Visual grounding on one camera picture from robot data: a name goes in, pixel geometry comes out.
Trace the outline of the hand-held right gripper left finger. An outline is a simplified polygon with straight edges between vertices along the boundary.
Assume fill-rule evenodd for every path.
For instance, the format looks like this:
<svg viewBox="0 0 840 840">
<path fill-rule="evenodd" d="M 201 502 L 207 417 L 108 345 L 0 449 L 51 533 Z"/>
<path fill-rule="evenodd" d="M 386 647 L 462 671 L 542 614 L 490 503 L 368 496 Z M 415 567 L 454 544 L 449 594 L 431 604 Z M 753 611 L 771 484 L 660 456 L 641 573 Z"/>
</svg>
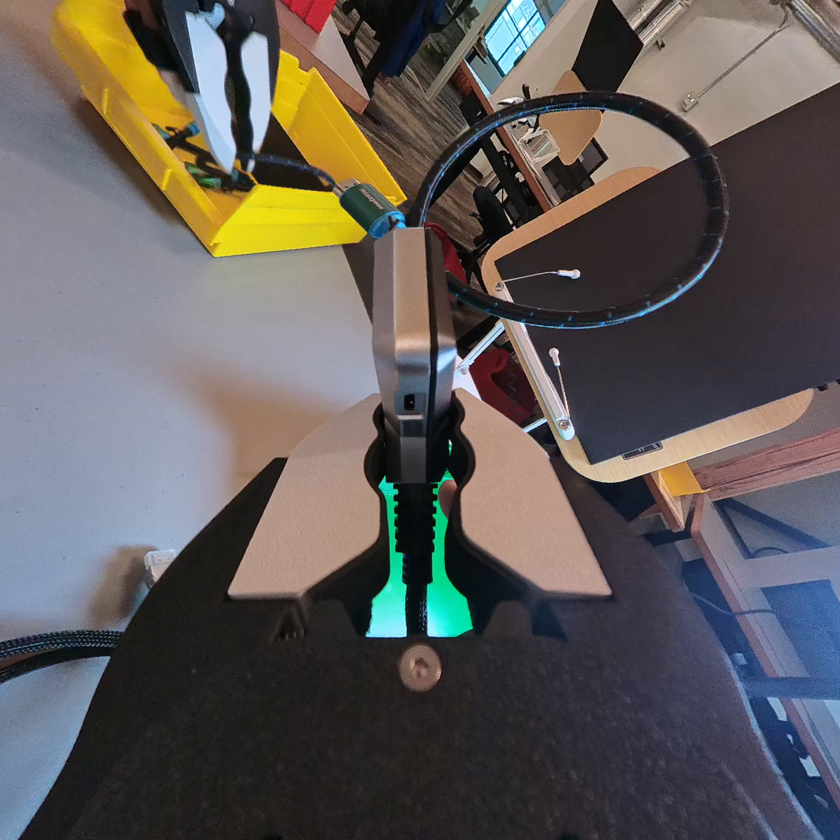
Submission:
<svg viewBox="0 0 840 840">
<path fill-rule="evenodd" d="M 315 596 L 385 536 L 381 408 L 369 395 L 291 451 L 228 587 L 232 600 Z"/>
</svg>

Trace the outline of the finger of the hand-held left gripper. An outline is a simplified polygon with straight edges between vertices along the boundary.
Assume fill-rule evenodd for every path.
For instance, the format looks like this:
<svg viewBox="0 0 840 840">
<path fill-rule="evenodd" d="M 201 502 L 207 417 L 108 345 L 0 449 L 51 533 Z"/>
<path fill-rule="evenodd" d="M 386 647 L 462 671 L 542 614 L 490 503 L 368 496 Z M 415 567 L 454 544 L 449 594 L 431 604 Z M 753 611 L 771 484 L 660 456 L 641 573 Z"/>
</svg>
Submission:
<svg viewBox="0 0 840 840">
<path fill-rule="evenodd" d="M 238 116 L 243 151 L 254 156 L 265 140 L 277 85 L 278 47 L 252 31 L 239 48 L 241 81 Z"/>
<path fill-rule="evenodd" d="M 184 14 L 191 60 L 192 110 L 215 162 L 225 173 L 234 167 L 234 134 L 239 75 L 239 22 L 233 7 Z"/>
</svg>

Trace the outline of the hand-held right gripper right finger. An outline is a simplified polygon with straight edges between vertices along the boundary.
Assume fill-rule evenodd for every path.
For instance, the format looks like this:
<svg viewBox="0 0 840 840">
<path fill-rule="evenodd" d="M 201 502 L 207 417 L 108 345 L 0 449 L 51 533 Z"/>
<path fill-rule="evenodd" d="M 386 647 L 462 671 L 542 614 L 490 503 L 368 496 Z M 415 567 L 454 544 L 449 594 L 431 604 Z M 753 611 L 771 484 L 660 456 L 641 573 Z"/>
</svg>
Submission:
<svg viewBox="0 0 840 840">
<path fill-rule="evenodd" d="M 453 516 L 467 547 L 549 597 L 611 596 L 547 452 L 465 389 L 453 392 L 452 407 Z"/>
</svg>

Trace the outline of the green storage bin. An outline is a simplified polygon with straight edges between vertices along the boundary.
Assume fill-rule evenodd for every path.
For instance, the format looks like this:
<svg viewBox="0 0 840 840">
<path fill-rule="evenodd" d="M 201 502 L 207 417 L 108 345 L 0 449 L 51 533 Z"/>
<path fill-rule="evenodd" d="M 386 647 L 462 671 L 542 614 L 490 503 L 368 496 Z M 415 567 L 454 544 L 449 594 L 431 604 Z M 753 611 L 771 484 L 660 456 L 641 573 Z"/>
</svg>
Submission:
<svg viewBox="0 0 840 840">
<path fill-rule="evenodd" d="M 384 467 L 375 465 L 373 475 L 385 503 L 383 533 L 389 555 L 385 586 L 371 603 L 371 624 L 368 637 L 405 637 L 405 595 L 403 556 L 396 550 L 395 489 L 385 478 Z M 466 598 L 458 592 L 445 568 L 445 536 L 448 520 L 435 503 L 435 537 L 432 580 L 427 588 L 427 633 L 431 637 L 455 637 L 472 630 Z"/>
</svg>

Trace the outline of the yellow storage bin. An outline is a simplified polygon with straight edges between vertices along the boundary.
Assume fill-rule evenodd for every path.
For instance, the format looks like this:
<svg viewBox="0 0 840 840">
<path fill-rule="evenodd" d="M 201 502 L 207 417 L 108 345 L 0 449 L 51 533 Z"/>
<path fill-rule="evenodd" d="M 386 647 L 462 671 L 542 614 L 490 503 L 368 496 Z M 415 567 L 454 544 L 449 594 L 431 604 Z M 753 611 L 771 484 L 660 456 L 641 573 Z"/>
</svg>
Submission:
<svg viewBox="0 0 840 840">
<path fill-rule="evenodd" d="M 192 150 L 168 147 L 162 132 L 191 117 L 143 56 L 123 20 L 123 2 L 60 2 L 54 44 L 81 92 L 182 216 L 212 256 L 354 244 L 363 228 L 326 190 L 298 189 L 302 173 L 262 171 L 277 185 L 257 182 L 248 192 L 205 188 L 190 168 Z M 392 204 L 406 195 L 360 128 L 316 69 L 280 52 L 272 116 L 289 151 L 338 182 L 373 185 Z"/>
</svg>

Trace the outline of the grey HDMI adapter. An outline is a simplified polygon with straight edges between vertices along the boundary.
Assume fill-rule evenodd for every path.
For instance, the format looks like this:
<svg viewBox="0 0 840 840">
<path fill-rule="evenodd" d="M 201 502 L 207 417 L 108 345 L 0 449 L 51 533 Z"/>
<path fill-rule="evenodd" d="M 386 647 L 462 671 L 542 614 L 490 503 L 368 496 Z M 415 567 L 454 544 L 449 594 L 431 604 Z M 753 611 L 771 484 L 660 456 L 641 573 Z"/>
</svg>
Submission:
<svg viewBox="0 0 840 840">
<path fill-rule="evenodd" d="M 443 247 L 426 227 L 374 244 L 373 356 L 385 430 L 385 476 L 438 482 L 448 457 L 456 341 Z"/>
</svg>

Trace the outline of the white board stand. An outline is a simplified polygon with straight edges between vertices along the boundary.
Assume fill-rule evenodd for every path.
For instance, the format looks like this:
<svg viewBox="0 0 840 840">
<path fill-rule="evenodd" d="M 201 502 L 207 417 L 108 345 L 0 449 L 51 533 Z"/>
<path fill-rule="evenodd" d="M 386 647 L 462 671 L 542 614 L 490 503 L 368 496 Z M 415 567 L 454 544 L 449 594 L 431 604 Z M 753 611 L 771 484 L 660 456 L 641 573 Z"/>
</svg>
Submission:
<svg viewBox="0 0 840 840">
<path fill-rule="evenodd" d="M 578 280 L 581 277 L 581 271 L 576 268 L 546 269 L 538 272 L 533 272 L 527 275 L 515 276 L 509 279 L 500 280 L 497 283 L 497 287 L 499 287 L 502 291 L 505 291 L 507 286 L 514 281 L 547 276 L 563 277 L 570 280 Z M 478 359 L 478 357 L 481 354 L 485 352 L 485 350 L 487 350 L 490 347 L 490 345 L 497 338 L 501 336 L 502 333 L 506 331 L 507 328 L 505 326 L 505 323 L 501 319 L 491 318 L 490 320 L 492 322 L 491 329 L 480 338 L 480 341 L 467 353 L 465 358 L 457 358 L 455 364 L 456 375 L 467 376 L 469 374 L 470 366 Z M 551 348 L 549 350 L 549 356 L 558 374 L 560 384 L 560 417 L 558 419 L 554 419 L 553 422 L 555 423 L 556 427 L 560 430 L 560 435 L 563 440 L 572 440 L 572 438 L 574 437 L 574 426 L 571 421 L 568 399 L 564 390 L 559 351 L 556 348 Z"/>
</svg>

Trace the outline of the red storage bin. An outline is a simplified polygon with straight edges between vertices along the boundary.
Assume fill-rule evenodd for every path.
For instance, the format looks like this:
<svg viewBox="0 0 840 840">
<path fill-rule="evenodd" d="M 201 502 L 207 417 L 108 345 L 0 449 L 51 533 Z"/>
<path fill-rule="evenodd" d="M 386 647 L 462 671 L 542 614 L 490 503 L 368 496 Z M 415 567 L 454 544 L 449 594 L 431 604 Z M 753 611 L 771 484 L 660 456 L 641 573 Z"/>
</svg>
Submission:
<svg viewBox="0 0 840 840">
<path fill-rule="evenodd" d="M 440 224 L 425 222 L 423 226 L 440 242 L 447 273 L 461 284 L 469 286 L 478 262 L 476 248 L 468 248 L 452 239 Z"/>
<path fill-rule="evenodd" d="M 530 422 L 537 399 L 525 372 L 507 350 L 486 350 L 469 373 L 483 402 L 520 427 Z"/>
</svg>

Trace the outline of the black board with pale rim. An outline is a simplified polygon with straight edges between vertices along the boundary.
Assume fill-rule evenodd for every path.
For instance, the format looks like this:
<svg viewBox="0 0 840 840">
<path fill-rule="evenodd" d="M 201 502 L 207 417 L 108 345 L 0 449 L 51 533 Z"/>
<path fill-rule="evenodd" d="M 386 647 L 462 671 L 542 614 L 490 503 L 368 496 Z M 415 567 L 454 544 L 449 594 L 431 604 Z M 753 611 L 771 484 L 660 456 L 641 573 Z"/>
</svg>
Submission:
<svg viewBox="0 0 840 840">
<path fill-rule="evenodd" d="M 730 216 L 706 275 L 654 313 L 589 330 L 527 327 L 559 350 L 591 463 L 838 380 L 839 89 L 717 143 Z M 671 280 L 706 209 L 689 161 L 496 259 L 522 306 L 601 310 Z"/>
</svg>

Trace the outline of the wooden workbench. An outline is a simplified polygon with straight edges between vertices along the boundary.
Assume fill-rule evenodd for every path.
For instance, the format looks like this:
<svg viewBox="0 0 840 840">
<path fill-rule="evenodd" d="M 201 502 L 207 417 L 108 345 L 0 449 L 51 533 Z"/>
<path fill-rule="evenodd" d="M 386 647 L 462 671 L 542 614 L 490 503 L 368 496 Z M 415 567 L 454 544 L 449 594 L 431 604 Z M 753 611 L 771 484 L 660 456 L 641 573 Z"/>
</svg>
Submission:
<svg viewBox="0 0 840 840">
<path fill-rule="evenodd" d="M 644 480 L 653 506 L 642 511 L 637 520 L 661 517 L 672 535 L 663 544 L 683 539 L 697 497 L 707 501 L 727 501 L 758 490 L 782 487 L 800 480 L 808 480 L 839 470 L 839 429 L 835 427 L 821 434 L 805 437 L 730 458 L 704 468 L 698 475 L 687 464 L 677 470 L 699 481 L 700 490 L 693 495 L 674 497 L 668 485 L 665 493 L 654 490 L 655 477 Z M 838 679 L 809 677 L 763 677 L 745 680 L 742 687 L 750 697 L 778 697 L 781 699 L 838 700 Z"/>
</svg>

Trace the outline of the paned window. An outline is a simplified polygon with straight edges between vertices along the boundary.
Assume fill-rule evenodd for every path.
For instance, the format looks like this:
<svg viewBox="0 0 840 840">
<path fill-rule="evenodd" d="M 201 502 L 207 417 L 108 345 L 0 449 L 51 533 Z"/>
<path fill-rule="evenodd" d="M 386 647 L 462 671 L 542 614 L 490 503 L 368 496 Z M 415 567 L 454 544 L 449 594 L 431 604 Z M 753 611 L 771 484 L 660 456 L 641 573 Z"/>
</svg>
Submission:
<svg viewBox="0 0 840 840">
<path fill-rule="evenodd" d="M 545 20 L 539 2 L 508 2 L 484 34 L 491 65 L 502 77 L 506 76 L 544 29 Z"/>
</svg>

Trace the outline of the black office chair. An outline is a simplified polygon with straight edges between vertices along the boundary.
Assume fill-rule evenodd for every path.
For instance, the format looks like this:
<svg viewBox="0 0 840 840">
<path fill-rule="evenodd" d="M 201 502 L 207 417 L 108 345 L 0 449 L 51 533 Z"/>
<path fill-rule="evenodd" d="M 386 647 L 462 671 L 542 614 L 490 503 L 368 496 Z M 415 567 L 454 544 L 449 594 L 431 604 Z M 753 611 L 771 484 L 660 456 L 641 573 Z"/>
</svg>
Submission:
<svg viewBox="0 0 840 840">
<path fill-rule="evenodd" d="M 491 246 L 513 231 L 514 227 L 503 205 L 488 187 L 478 185 L 472 197 L 476 210 L 469 215 L 477 220 L 481 228 L 481 233 L 474 237 L 477 248 Z"/>
</svg>

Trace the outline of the pale wooden chair back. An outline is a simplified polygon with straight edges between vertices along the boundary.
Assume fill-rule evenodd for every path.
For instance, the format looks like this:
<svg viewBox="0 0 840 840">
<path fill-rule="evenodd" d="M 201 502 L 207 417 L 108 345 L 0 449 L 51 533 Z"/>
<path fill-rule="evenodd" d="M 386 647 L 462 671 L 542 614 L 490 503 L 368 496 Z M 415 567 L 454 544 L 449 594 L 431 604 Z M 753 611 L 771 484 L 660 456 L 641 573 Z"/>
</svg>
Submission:
<svg viewBox="0 0 840 840">
<path fill-rule="evenodd" d="M 585 92 L 585 86 L 573 70 L 564 72 L 553 89 L 554 95 L 580 92 Z M 602 124 L 602 112 L 592 109 L 558 112 L 547 120 L 548 132 L 553 138 L 561 163 L 571 166 L 594 139 Z"/>
</svg>

